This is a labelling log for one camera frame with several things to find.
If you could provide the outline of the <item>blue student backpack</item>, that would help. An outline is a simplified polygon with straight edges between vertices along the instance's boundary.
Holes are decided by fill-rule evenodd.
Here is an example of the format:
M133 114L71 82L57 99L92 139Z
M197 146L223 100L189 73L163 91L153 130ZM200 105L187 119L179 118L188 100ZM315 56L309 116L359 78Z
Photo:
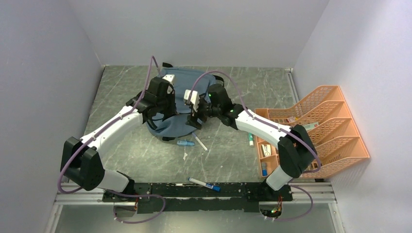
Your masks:
M187 116L191 110L184 103L184 94L190 90L195 81L204 74L204 71L185 67L174 67L171 64L163 63L161 75L172 74L175 76L175 104L177 115L168 119L163 119L163 114L156 114L152 120L153 125L146 124L148 131L155 137L164 141L173 140L191 134L195 127L186 125Z

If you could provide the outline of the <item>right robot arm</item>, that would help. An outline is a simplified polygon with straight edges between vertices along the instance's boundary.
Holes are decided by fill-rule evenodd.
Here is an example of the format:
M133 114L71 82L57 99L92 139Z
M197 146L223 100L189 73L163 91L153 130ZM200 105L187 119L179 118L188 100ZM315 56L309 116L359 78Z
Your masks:
M307 130L299 124L291 127L270 121L250 111L244 104L235 104L220 84L211 85L206 92L209 101L204 100L194 90L184 93L185 104L191 113L187 124L197 129L202 126L198 119L216 117L223 125L235 130L251 133L278 151L279 165L265 178L262 195L273 201L281 194L281 188L292 179L307 172L313 160L318 160L317 152Z

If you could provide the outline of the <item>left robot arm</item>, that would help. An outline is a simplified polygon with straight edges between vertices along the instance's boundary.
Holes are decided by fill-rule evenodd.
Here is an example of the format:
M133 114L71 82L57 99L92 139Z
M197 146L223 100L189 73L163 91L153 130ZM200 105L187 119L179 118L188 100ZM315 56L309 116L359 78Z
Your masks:
M123 202L135 194L135 182L129 176L105 169L101 155L122 139L130 130L143 124L154 125L157 114L165 119L177 114L174 75L154 77L146 81L142 92L102 126L80 139L70 137L63 146L60 178L67 177L86 191L95 188L111 190Z

